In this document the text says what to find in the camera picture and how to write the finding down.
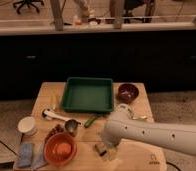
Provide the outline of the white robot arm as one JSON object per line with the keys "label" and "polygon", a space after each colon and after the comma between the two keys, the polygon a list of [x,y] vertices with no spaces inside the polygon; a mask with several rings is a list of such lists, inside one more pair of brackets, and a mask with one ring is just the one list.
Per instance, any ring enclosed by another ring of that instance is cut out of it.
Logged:
{"label": "white robot arm", "polygon": [[196,125],[138,121],[131,107],[123,103],[107,118],[101,136],[107,147],[116,147],[127,139],[196,156]]}

